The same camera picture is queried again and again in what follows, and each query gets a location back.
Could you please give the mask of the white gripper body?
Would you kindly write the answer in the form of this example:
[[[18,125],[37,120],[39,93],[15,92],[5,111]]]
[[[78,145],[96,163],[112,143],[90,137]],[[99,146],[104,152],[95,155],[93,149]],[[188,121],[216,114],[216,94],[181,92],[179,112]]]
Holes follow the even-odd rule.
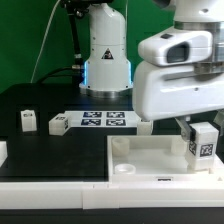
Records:
[[[197,75],[191,65],[136,68],[133,109],[145,121],[224,109],[224,73]]]

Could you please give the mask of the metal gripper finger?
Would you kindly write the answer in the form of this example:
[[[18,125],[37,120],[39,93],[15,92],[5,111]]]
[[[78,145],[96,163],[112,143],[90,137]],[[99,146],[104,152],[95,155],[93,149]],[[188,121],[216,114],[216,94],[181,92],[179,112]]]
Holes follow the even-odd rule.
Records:
[[[224,125],[224,110],[219,110],[214,118],[214,123],[222,127]]]
[[[196,131],[189,124],[189,121],[186,117],[176,118],[176,122],[181,129],[181,137],[184,141],[190,142],[195,140]]]

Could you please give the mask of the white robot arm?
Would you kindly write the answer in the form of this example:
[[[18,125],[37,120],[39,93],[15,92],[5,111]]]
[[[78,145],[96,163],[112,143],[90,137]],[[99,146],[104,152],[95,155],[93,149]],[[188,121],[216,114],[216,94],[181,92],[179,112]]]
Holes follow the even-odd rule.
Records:
[[[132,93],[144,121],[224,109],[224,0],[152,0],[174,12],[173,25],[138,44],[135,70],[126,58],[125,20],[105,3],[90,7],[91,54],[83,93]]]

